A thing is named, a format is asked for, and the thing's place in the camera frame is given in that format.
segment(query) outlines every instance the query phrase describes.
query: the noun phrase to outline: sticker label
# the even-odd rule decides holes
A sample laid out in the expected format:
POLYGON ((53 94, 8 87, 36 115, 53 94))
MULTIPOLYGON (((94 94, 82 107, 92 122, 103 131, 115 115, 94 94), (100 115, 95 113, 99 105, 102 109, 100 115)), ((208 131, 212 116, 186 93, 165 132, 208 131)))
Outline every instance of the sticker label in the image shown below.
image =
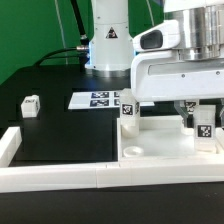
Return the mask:
POLYGON ((189 114, 192 114, 194 112, 194 108, 196 105, 196 102, 185 102, 185 107, 187 108, 187 112, 189 114))
POLYGON ((25 103, 34 103, 35 100, 26 100, 25 103))
POLYGON ((109 98, 109 92, 95 92, 95 93, 92 93, 91 98, 92 99, 109 98))
POLYGON ((135 113, 137 114, 140 111, 140 103, 136 103, 135 113))
POLYGON ((90 107, 108 107, 109 100, 91 100, 90 107))
POLYGON ((119 99, 114 100, 114 106, 120 106, 120 100, 119 99))
POLYGON ((133 105, 122 104, 122 113, 124 115, 133 115, 133 105))
POLYGON ((114 31, 114 28, 111 27, 109 33, 107 34, 107 39, 114 39, 118 38, 116 32, 114 31))
POLYGON ((114 97, 120 97, 120 92, 114 92, 114 97))
POLYGON ((212 138, 212 126, 211 125, 198 125, 198 137, 199 138, 212 138))

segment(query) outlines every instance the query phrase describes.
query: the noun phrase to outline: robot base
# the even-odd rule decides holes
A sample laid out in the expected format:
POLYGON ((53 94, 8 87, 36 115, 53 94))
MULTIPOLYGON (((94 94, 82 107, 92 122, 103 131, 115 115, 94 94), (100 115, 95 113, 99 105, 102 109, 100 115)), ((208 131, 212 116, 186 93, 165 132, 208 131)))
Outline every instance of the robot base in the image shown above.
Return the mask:
POLYGON ((86 74, 93 75, 101 78, 119 78, 124 76, 130 76, 130 69, 118 70, 118 71, 100 71, 95 69, 86 68, 86 74))

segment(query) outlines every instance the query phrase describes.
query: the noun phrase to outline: white plastic frame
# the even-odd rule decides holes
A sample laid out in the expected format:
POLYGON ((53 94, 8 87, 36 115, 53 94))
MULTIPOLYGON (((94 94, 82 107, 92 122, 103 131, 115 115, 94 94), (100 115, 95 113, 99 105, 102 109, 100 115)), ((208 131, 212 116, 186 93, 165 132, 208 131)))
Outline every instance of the white plastic frame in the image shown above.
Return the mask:
MULTIPOLYGON (((222 133, 218 131, 217 134, 221 135, 220 144, 224 145, 222 133)), ((213 182, 224 181, 223 173, 223 154, 82 165, 4 167, 0 168, 0 193, 213 182)))

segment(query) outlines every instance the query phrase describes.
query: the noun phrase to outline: black table surface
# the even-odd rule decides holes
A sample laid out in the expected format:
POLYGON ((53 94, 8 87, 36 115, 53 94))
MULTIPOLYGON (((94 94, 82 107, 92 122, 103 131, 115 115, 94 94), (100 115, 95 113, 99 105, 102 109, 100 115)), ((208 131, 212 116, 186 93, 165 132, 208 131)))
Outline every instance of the black table surface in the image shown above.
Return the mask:
MULTIPOLYGON (((10 166, 117 160, 118 109, 69 111, 73 92, 121 90, 129 77, 86 76, 78 66, 27 67, 0 86, 0 136, 20 126, 10 166), (39 95, 38 118, 23 119, 25 96, 39 95)), ((176 114, 172 102, 142 116, 176 114)), ((0 194, 0 223, 224 223, 224 184, 172 184, 0 194)))

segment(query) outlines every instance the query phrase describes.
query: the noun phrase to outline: printed tag on paper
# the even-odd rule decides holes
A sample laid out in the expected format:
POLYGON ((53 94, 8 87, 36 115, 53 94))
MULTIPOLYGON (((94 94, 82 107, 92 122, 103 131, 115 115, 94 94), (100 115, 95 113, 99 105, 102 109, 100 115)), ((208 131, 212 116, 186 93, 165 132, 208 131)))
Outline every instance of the printed tag on paper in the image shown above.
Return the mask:
POLYGON ((92 99, 99 99, 99 98, 109 98, 109 92, 94 92, 91 96, 92 99))
POLYGON ((91 100, 90 107, 108 107, 109 100, 91 100))

